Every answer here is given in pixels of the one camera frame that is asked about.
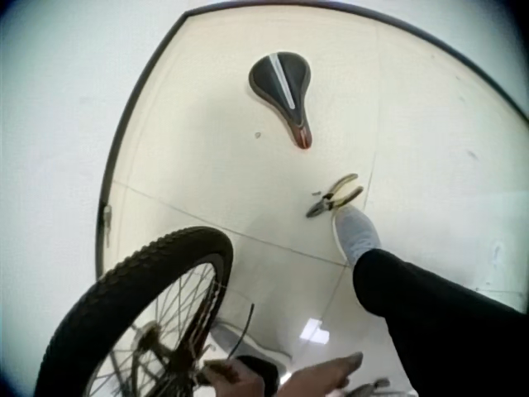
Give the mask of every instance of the shoe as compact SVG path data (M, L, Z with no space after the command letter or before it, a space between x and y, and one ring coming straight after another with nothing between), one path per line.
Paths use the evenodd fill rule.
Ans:
M367 251L380 248L374 224L352 205L338 208L332 217L332 230L338 250L351 267Z
M241 339L242 331L228 323L216 321L210 333L215 343L226 354L230 354L239 339ZM292 358L287 353L262 347L248 334L242 338L241 344L234 351L234 356L253 356L271 362L277 367L279 377L283 377L288 372L292 361Z

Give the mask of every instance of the hand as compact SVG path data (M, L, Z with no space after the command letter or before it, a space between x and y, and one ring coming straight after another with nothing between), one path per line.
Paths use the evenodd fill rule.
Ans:
M202 373L215 389L217 397L263 397L265 383L238 360L207 361Z
M362 365L364 355L336 358L295 372L279 389L278 397L324 397L349 384L347 376Z

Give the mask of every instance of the bicycle tire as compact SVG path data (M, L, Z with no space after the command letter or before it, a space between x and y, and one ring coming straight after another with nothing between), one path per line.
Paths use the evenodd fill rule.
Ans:
M58 326L41 363L35 396L80 396L120 336L166 287L201 263L212 263L217 281L227 287L232 261L229 238L210 227L170 233L127 257L98 280ZM220 288L204 329L212 326L225 292Z

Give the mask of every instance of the black saddle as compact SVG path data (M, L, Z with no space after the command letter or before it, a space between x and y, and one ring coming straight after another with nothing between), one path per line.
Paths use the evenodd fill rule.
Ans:
M292 52L276 52L257 61L250 71L250 86L287 120L296 145L308 149L312 134L305 114L305 93L311 80L308 62Z

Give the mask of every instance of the tile floor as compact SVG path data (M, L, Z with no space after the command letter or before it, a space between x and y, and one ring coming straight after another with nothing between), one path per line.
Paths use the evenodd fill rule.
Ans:
M247 83L250 67L277 50L311 65L309 151ZM525 308L527 125L425 41L305 7L208 13L171 41L126 130L104 265L167 232L218 227L236 249L221 317L241 325L254 303L250 335L287 352L293 370L362 350L355 384L389 376L407 390L384 321L355 302L329 214L304 217L313 192L350 172L366 187L355 205L386 249ZM299 338L310 318L327 344Z

